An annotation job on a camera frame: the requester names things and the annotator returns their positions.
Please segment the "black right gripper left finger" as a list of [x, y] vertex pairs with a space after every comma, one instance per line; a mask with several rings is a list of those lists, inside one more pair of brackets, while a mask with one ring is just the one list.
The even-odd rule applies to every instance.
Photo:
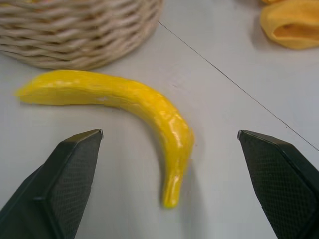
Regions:
[[94, 180], [103, 132], [60, 142], [0, 211], [2, 239], [73, 239]]

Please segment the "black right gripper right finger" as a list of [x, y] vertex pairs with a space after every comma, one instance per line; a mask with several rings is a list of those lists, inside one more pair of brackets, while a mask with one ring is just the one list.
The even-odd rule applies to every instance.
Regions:
[[279, 239], [319, 237], [319, 172], [290, 143], [241, 130], [256, 197]]

